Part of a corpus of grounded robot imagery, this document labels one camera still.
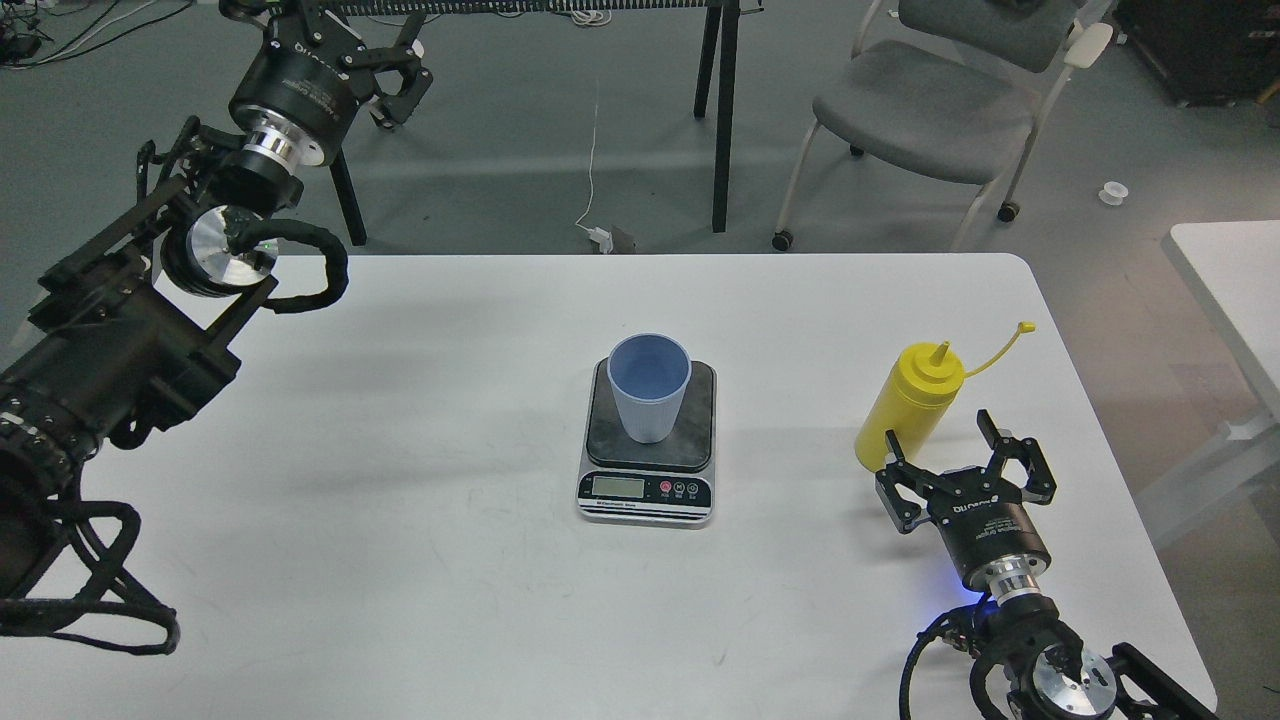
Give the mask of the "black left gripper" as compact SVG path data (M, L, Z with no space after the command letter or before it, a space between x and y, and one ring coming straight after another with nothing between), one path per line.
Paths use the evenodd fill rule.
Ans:
M264 32L228 102L232 119L247 135L288 138L297 152L339 152L364 109L380 129L403 126L433 83L416 45L425 12L408 15L394 45L370 47L329 31L320 1L219 1L218 10ZM379 81L390 73L394 94Z

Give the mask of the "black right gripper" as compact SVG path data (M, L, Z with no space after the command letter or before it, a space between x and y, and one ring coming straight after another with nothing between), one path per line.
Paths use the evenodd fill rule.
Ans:
M909 462L895 430L884 433L884 466L876 471L877 495L899 534L923 524L938 527L963 585L989 587L1004 566L1038 577L1052 562L1023 502L1048 505L1057 483L1036 438L998 428L983 407L975 423L991 450L984 468L938 474ZM1027 475L1021 488L1004 479L1007 461Z

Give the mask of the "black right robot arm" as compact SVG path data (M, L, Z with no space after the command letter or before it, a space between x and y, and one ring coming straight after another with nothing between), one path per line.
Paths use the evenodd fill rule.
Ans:
M877 492L896 529L934 525L974 603L950 609L920 632L904 664L899 716L911 716L911 683L928 644L942 641L972 659L968 685L984 719L1211 719L1213 712L1128 643L1110 656L1089 650L1060 618L1038 579L1051 562L1028 503L1057 489L1037 439L975 418L991 459L941 474L909 462L884 434Z

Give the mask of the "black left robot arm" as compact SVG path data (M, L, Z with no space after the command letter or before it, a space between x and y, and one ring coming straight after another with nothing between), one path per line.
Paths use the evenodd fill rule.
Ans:
M229 101L237 132L183 124L165 152L136 160L137 204L44 273L29 313L42 340L3 373L3 634L90 643L88 615L164 630L177 614L125 570L141 520L88 501L82 471L104 443L137 448L192 419L234 378L230 342L257 310L311 313L348 283L330 231L280 218L325 167L352 243L366 241L342 145L367 108L408 120L433 83L417 37L421 1L223 1L262 42Z

